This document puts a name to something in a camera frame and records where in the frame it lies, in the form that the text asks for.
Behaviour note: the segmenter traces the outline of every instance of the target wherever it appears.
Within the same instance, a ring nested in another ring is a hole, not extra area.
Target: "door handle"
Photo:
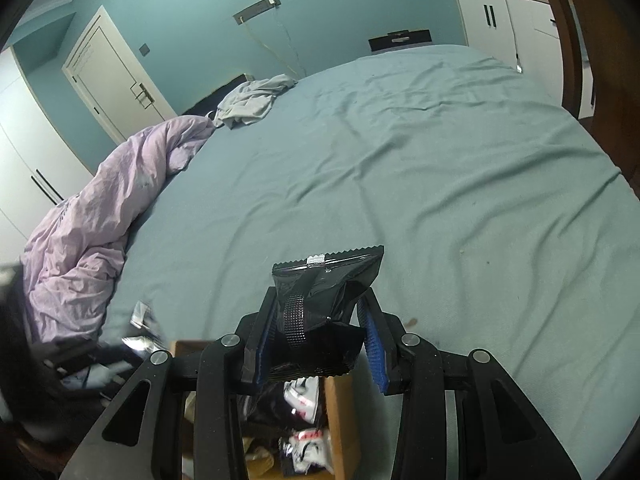
[[[40,188],[40,191],[44,193],[44,196],[46,196],[49,200],[51,200],[51,203],[53,205],[58,205],[58,202],[56,202],[55,200],[53,200],[49,193],[47,193],[46,191],[44,191],[44,188],[40,185],[40,183],[36,180],[36,178],[31,175],[31,180],[33,180],[33,182],[35,183],[36,186],[38,186]]]
[[[60,193],[56,191],[56,188],[49,183],[49,181],[44,177],[42,173],[40,173],[40,170],[36,170],[36,173],[44,181],[44,183],[47,184],[47,186],[49,186],[49,189],[52,190],[53,193],[60,199],[60,202],[62,202],[64,200],[64,198],[62,198],[62,195],[60,195]]]
[[[149,108],[153,103],[155,103],[155,102],[156,102],[156,100],[155,100],[155,99],[153,99],[153,98],[151,97],[151,94],[148,92],[148,90],[146,89],[146,87],[144,86],[144,84],[142,84],[142,83],[138,83],[138,85],[140,86],[140,89],[141,89],[142,91],[141,91],[138,95],[136,95],[136,101],[140,102],[140,96],[141,96],[142,94],[144,94],[144,95],[145,95],[145,97],[146,97],[147,99],[149,99],[149,104],[148,104],[147,106],[145,106],[145,105],[143,105],[143,106],[142,106],[142,107],[146,110],[146,109],[147,109],[147,108]]]

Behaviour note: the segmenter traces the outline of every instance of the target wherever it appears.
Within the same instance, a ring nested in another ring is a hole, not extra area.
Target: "door frame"
[[[125,41],[125,39],[120,34],[120,31],[113,23],[113,20],[108,15],[107,11],[104,9],[104,6],[100,6],[98,11],[89,21],[87,26],[84,28],[76,44],[71,49],[68,57],[64,65],[62,66],[62,72],[65,74],[66,78],[69,81],[69,84],[74,88],[78,97],[82,100],[82,102],[86,105],[88,110],[91,112],[91,115],[94,117],[96,121],[104,128],[104,131],[114,140],[117,144],[125,142],[127,140],[123,135],[120,134],[118,130],[114,128],[107,118],[104,115],[98,113],[95,106],[99,106],[99,104],[94,100],[94,98],[86,92],[75,80],[71,66],[77,56],[80,55],[82,49],[84,49],[86,42],[88,41],[92,31],[96,27],[100,27],[101,31],[113,47],[116,54],[122,60],[124,66],[132,73],[132,76],[143,82],[145,87],[149,89],[149,91],[153,94],[155,102],[154,107],[158,110],[158,113],[164,117],[165,119],[171,119],[177,116],[174,109],[171,108],[171,105],[167,102],[164,96],[158,90],[158,87],[154,84],[151,78],[146,73],[144,67],[139,62],[136,55],[130,49],[129,45]]]

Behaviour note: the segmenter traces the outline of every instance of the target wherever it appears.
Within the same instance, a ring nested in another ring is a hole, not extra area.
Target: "metal screw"
[[[402,344],[405,346],[416,346],[420,343],[420,338],[409,332],[404,334],[400,341],[402,341]]]
[[[158,350],[157,352],[153,352],[151,354],[151,364],[153,365],[161,365],[169,358],[169,354],[164,350]]]
[[[227,334],[222,336],[220,342],[222,346],[236,346],[240,342],[240,338],[236,334]]]
[[[491,356],[484,350],[476,350],[473,358],[479,363],[488,363],[491,360]]]

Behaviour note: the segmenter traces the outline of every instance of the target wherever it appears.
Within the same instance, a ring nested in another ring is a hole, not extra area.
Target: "electrical outlet panel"
[[[260,0],[259,2],[254,3],[246,9],[234,14],[234,18],[236,19],[236,23],[241,25],[242,23],[248,22],[252,17],[263,13],[265,10],[273,9],[273,7],[277,7],[279,5],[280,0]]]

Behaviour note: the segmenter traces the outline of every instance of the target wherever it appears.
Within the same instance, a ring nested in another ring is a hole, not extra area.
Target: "yellow cable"
[[[278,54],[276,53],[275,50],[273,50],[271,47],[269,47],[268,45],[265,45],[263,42],[260,41],[260,39],[254,34],[252,33],[252,30],[249,28],[249,24],[247,22],[245,22],[245,20],[242,19],[242,16],[240,16],[240,22],[244,25],[245,30],[247,31],[247,33],[249,34],[249,37],[252,38],[252,40],[255,41],[255,43],[263,46],[264,48],[266,48],[269,52],[271,52],[273,54],[273,56],[275,57],[275,59],[277,59],[279,62],[281,62],[284,66],[286,66],[289,70],[291,70],[291,72],[293,74],[296,75],[296,77],[298,79],[300,79],[300,74],[298,74],[298,72],[296,72],[295,70],[293,70],[286,61],[284,61],[280,56],[278,56]]]

